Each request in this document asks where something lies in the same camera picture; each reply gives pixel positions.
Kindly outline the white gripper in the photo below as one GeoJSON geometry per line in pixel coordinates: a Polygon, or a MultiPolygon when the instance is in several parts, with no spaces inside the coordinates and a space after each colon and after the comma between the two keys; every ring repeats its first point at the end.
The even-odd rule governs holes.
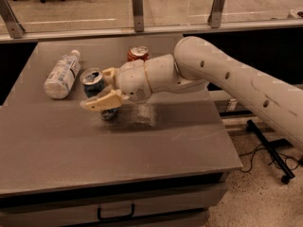
{"type": "Polygon", "coordinates": [[[119,69],[110,67],[102,71],[106,85],[119,89],[102,91],[96,96],[83,100],[80,105],[84,110],[98,112],[120,107],[125,100],[143,101],[152,95],[142,60],[128,61],[119,69]]]}

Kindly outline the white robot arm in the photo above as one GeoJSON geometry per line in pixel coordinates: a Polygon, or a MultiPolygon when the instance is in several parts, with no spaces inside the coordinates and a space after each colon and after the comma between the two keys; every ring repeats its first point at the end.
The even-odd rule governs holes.
{"type": "Polygon", "coordinates": [[[81,103],[87,111],[146,101],[160,92],[195,92],[210,82],[303,149],[303,90],[231,58],[204,39],[185,37],[172,54],[129,61],[102,75],[105,88],[81,103]]]}

